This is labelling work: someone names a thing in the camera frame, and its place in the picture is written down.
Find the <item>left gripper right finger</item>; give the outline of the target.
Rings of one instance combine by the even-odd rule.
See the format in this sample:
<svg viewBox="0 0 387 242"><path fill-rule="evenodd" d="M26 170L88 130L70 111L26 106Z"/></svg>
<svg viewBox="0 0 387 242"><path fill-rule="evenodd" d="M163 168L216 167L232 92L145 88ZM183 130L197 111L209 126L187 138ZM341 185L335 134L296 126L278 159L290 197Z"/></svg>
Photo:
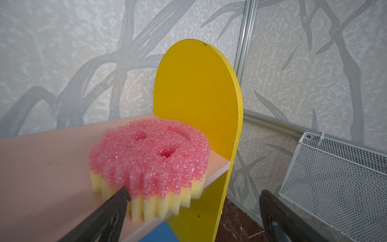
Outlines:
<svg viewBox="0 0 387 242"><path fill-rule="evenodd" d="M261 192L259 204L265 236L269 242L328 241L270 191Z"/></svg>

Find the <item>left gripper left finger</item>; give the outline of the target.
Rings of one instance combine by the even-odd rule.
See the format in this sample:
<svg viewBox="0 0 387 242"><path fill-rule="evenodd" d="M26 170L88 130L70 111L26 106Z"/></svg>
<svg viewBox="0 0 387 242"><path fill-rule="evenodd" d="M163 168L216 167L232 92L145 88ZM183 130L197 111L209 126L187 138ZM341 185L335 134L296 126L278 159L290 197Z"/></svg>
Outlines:
<svg viewBox="0 0 387 242"><path fill-rule="evenodd" d="M122 187L60 242L117 242L120 238L128 202L126 187Z"/></svg>

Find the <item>pink smiley sponge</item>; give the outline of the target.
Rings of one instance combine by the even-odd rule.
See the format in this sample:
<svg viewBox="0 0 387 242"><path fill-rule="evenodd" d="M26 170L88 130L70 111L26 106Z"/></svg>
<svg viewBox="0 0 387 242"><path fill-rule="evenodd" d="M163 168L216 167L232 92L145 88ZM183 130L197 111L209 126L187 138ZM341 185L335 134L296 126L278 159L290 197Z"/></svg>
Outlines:
<svg viewBox="0 0 387 242"><path fill-rule="evenodd" d="M104 131L88 150L92 189L109 199L124 187L133 221L164 219L200 198L210 153L209 140L191 125L165 119L132 121Z"/></svg>

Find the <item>yellow shelf with coloured boards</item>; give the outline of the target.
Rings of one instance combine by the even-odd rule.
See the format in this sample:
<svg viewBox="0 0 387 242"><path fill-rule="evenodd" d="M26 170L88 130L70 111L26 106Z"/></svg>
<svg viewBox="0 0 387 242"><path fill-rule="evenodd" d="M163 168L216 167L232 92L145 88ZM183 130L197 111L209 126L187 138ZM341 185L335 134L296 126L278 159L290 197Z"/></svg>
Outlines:
<svg viewBox="0 0 387 242"><path fill-rule="evenodd" d="M238 79L214 46L174 44L157 70L152 118L200 129L212 148L205 189L190 208L168 214L164 232L182 242L213 242L242 131ZM129 119L64 128L1 141L1 241L56 242L103 204L92 192L86 152L106 129Z"/></svg>

